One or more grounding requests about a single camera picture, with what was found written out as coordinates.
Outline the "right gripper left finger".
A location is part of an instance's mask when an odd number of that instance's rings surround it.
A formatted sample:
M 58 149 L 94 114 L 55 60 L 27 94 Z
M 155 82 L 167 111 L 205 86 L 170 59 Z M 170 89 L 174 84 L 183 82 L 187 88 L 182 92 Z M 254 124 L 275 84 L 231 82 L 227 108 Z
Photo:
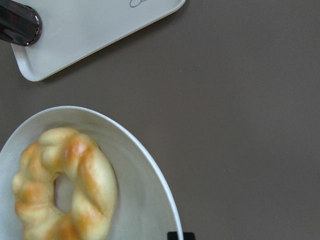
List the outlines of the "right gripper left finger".
M 178 232 L 177 231 L 169 231 L 167 233 L 167 240 L 178 240 Z

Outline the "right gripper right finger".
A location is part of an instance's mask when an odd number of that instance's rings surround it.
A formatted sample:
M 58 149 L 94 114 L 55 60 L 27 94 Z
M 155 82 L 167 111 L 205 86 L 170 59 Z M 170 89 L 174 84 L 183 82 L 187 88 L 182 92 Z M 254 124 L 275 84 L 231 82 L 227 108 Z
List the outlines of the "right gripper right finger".
M 183 232 L 184 240 L 195 240 L 195 234 L 193 232 Z

